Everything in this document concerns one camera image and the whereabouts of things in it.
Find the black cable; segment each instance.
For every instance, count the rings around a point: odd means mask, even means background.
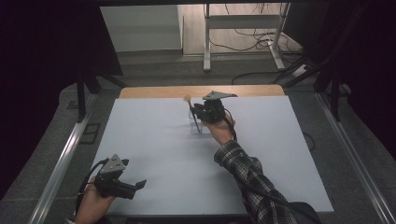
[[[291,49],[289,48],[289,40],[290,40],[289,37],[286,36],[286,35],[282,35],[282,34],[281,34],[280,36],[283,36],[283,37],[286,38],[286,44],[285,44],[285,45],[286,45],[286,49],[288,49],[289,52],[296,53],[296,52],[294,52],[293,50],[291,50]],[[280,48],[279,45],[277,46],[277,48],[278,48],[280,51],[286,52],[286,51],[282,50],[282,49]]]
[[[246,76],[256,75],[256,74],[264,74],[265,75],[265,74],[278,74],[278,73],[281,73],[281,72],[251,72],[251,73],[241,74],[241,75],[238,75],[238,76],[234,77],[231,80],[231,85],[233,85],[233,83],[240,77],[246,77]]]
[[[228,10],[227,4],[224,4],[225,9],[227,10],[228,15],[230,15],[230,11]]]
[[[315,146],[316,146],[314,138],[309,133],[303,132],[303,135],[307,136],[309,138],[309,140],[311,140],[312,147],[309,148],[309,151],[313,151],[315,149]]]
[[[85,187],[87,186],[88,181],[90,180],[90,176],[92,175],[93,171],[96,170],[96,168],[101,165],[101,164],[106,164],[106,162],[108,162],[109,159],[105,159],[102,161],[97,162],[92,168],[91,170],[88,172],[88,174],[84,177],[84,180],[82,181],[81,186],[79,187],[78,190],[78,196],[77,196],[77,201],[76,201],[76,213],[78,212],[79,206],[81,205],[81,201],[82,201],[82,197],[84,196],[84,190]]]
[[[293,56],[293,55],[303,56],[303,54],[298,54],[298,53],[282,52],[282,51],[279,52],[279,56],[282,58],[282,61],[290,63],[290,64],[296,63],[299,60],[299,59],[297,59],[296,61],[291,62],[291,61],[289,61],[289,59],[285,58],[285,56]]]
[[[306,56],[301,57],[299,60],[297,60],[295,63],[290,65],[287,70],[283,71],[282,74],[271,81],[269,84],[276,84],[278,81],[282,80],[286,76],[290,75],[292,72],[294,72],[299,66],[301,66],[306,60]]]
[[[290,203],[288,203],[288,202],[286,202],[286,201],[280,200],[280,199],[278,199],[277,197],[274,197],[274,196],[272,196],[272,195],[270,195],[270,194],[268,194],[268,193],[266,193],[266,192],[262,192],[262,191],[260,191],[260,190],[258,190],[258,189],[254,189],[253,187],[251,187],[250,185],[248,185],[248,183],[246,183],[244,180],[242,180],[241,178],[239,178],[239,176],[237,176],[237,175],[233,175],[233,177],[235,178],[235,180],[236,180],[240,185],[242,185],[242,186],[245,187],[246,189],[248,189],[248,190],[250,190],[250,191],[252,191],[252,192],[254,192],[254,193],[256,193],[256,194],[258,194],[258,195],[260,195],[260,196],[262,196],[262,197],[264,197],[264,198],[268,198],[269,200],[271,200],[271,201],[273,201],[273,202],[275,202],[275,203],[280,203],[280,204],[283,204],[283,205],[287,206],[289,209],[291,209],[291,210],[293,210],[293,211],[295,211],[295,212],[297,212],[297,213],[303,215],[304,217],[308,218],[308,219],[311,220],[313,223],[321,224],[320,220],[318,220],[316,217],[312,217],[311,215],[307,214],[305,211],[301,210],[300,208],[295,207],[295,206],[293,206],[292,204],[290,204]]]
[[[212,40],[211,40],[210,38],[209,38],[209,41],[210,41],[210,43],[211,43],[212,45],[214,45],[214,46],[223,47],[223,48],[226,48],[226,49],[232,49],[232,50],[235,50],[235,51],[247,51],[247,50],[256,48],[256,46],[258,45],[258,44],[256,43],[255,45],[253,45],[252,47],[247,48],[247,49],[233,49],[233,48],[228,47],[228,46],[225,46],[225,45],[215,44],[215,43],[212,42]]]
[[[250,14],[252,14],[254,11],[256,11],[256,9],[259,7],[259,4],[256,3],[256,7],[253,9],[253,11],[250,12]]]
[[[224,108],[224,110],[228,112],[228,114],[230,115],[230,118],[231,118],[231,122],[233,122],[233,115],[230,113],[230,111],[229,111],[228,109]],[[237,142],[238,139],[237,139],[237,137],[236,137],[236,131],[235,131],[235,129],[233,128],[233,123],[231,123],[227,118],[224,118],[224,121],[225,121],[225,122],[228,124],[228,126],[230,127],[231,133],[233,134],[233,140],[234,140],[235,142]]]

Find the metal frame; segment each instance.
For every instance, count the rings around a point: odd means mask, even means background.
[[[394,215],[391,213],[388,203],[382,195],[378,185],[374,182],[370,174],[368,173],[366,167],[364,166],[356,148],[353,146],[350,141],[347,132],[343,128],[341,122],[337,121],[336,118],[332,115],[332,111],[330,110],[330,103],[327,99],[326,93],[317,93],[317,99],[326,114],[327,119],[332,125],[332,129],[335,132],[338,140],[340,141],[344,151],[346,152],[346,156],[349,159],[353,169],[355,170],[356,175],[358,176],[361,184],[366,190],[367,195],[369,196],[375,211],[378,213],[379,218],[384,224],[395,224],[396,220]]]
[[[49,181],[44,188],[43,193],[41,194],[40,199],[38,200],[38,203],[35,206],[35,210],[33,211],[33,214],[30,217],[28,223],[43,223],[46,219],[52,202],[55,199],[56,193],[58,192],[58,189],[64,179],[64,175],[67,171],[69,163],[73,158],[75,149],[78,145],[78,141],[84,133],[85,126],[90,119],[92,108],[96,101],[96,98],[96,94],[90,95],[90,98],[87,102],[87,113],[85,115],[85,118],[81,122],[77,123],[73,131],[71,132],[70,137],[67,140],[66,145],[64,146],[64,150],[59,157],[55,168],[53,169]]]
[[[285,65],[277,52],[280,33],[285,23],[290,3],[287,3],[279,15],[221,15],[210,16],[209,4],[206,4],[205,14],[205,49],[204,71],[210,71],[210,36],[209,31],[214,29],[276,29],[274,41],[269,41],[269,49],[274,57],[279,71],[285,70]]]

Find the wall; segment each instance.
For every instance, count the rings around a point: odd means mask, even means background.
[[[116,52],[181,49],[177,6],[101,7]]]

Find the hand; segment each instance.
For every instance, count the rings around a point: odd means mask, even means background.
[[[76,215],[77,224],[92,224],[103,217],[108,207],[113,203],[116,197],[102,197],[94,184],[89,184],[84,191],[81,205]]]
[[[235,120],[232,120],[229,115],[226,115],[226,119],[229,120],[232,125],[235,125]],[[213,137],[221,146],[226,144],[228,141],[233,140],[233,134],[230,127],[224,120],[217,123],[208,123],[205,121],[202,123],[209,129]]]

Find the checkered flannel shirt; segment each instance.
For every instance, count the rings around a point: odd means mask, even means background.
[[[262,173],[262,165],[257,158],[251,158],[235,141],[224,144],[215,154],[215,162],[254,189],[266,192],[279,200],[286,201],[274,184]],[[244,186],[238,185],[243,203],[254,223],[297,223],[289,208],[266,199]]]

